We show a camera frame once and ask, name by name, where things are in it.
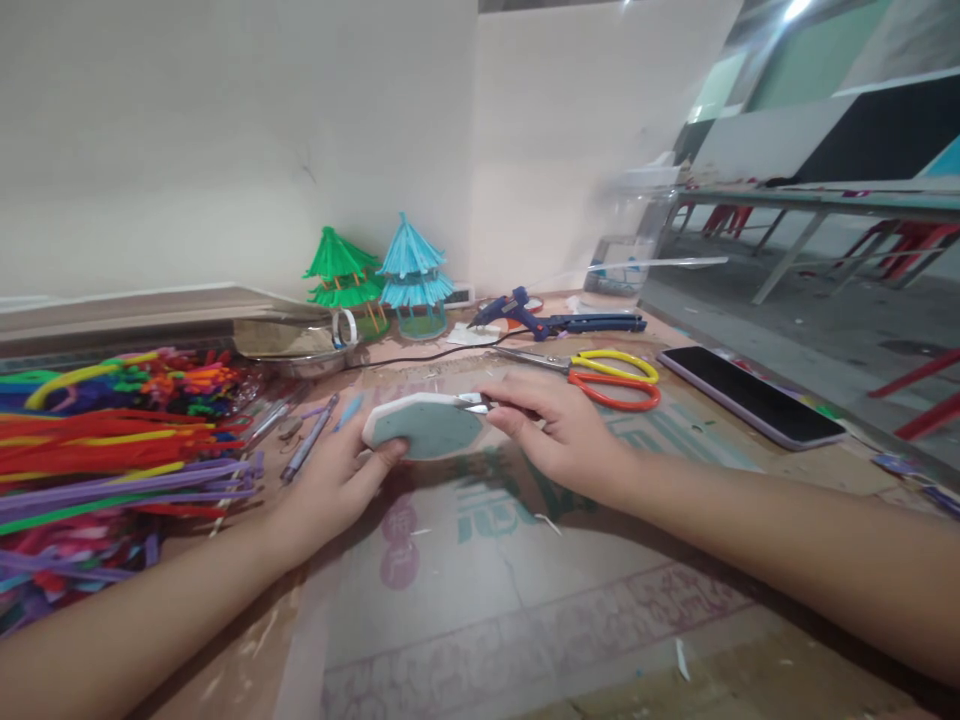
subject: pagoda model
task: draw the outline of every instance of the pagoda model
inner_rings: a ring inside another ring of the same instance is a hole
[[[347,242],[332,227],[325,227],[313,264],[304,275],[320,278],[320,284],[310,291],[313,297],[309,302],[335,309],[362,305],[367,310],[366,317],[357,318],[362,339],[380,337],[389,329],[390,322],[378,302],[383,290],[383,278],[375,274],[378,267],[375,255]]]
[[[387,278],[380,300],[396,310],[404,337],[426,340],[447,329],[443,301],[454,287],[450,278],[437,269],[445,262],[443,253],[400,213],[400,227],[377,274]]]

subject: phone screen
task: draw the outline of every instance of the phone screen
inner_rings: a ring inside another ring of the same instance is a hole
[[[812,443],[846,432],[839,423],[704,347],[665,350],[662,355],[797,443]]]

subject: cable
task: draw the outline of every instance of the cable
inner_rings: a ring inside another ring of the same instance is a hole
[[[393,358],[393,360],[380,360],[379,362],[365,363],[363,365],[348,365],[347,367],[344,368],[344,370],[357,370],[365,367],[380,367],[381,365],[392,365],[395,362],[427,362],[428,360],[436,360],[438,358],[442,358],[444,355],[450,355],[451,353],[460,352],[461,350],[470,350],[472,348],[478,348],[478,347],[494,347],[495,345],[499,345],[500,343],[502,343],[508,337],[514,337],[515,335],[523,335],[524,333],[528,333],[528,332],[530,332],[530,330],[527,330],[527,329],[514,330],[512,333],[507,333],[502,338],[500,338],[499,340],[494,340],[492,343],[483,343],[482,345],[461,345],[460,347],[455,347],[450,350],[444,350],[442,353],[437,353],[436,355],[430,355],[425,358]]]

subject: scissors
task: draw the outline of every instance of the scissors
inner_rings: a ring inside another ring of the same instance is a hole
[[[540,367],[562,372],[567,376],[567,382],[579,387],[584,394],[596,403],[620,410],[622,412],[644,412],[653,410],[660,404],[660,390],[656,383],[660,381],[660,374],[650,363],[641,360],[638,357],[617,350],[587,350],[577,353],[571,358],[558,358],[551,355],[537,355],[523,350],[508,350],[506,348],[494,348],[501,355],[507,355],[516,360],[533,363]],[[597,362],[596,359],[620,360],[621,362],[633,365],[638,370],[642,370],[644,375],[621,370],[604,363]],[[585,367],[596,373],[578,372],[575,367]],[[587,383],[596,385],[617,385],[619,387],[633,388],[650,396],[649,400],[643,402],[626,402],[608,397],[598,390],[590,387]]]

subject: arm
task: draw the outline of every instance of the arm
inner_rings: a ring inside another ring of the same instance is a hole
[[[770,475],[641,453],[570,385],[481,388],[533,410],[490,423],[548,477],[754,575],[902,662],[960,686],[960,530],[951,521]]]
[[[360,467],[354,418],[312,453],[269,513],[0,643],[4,714],[123,717],[274,580],[360,517],[406,445]]]

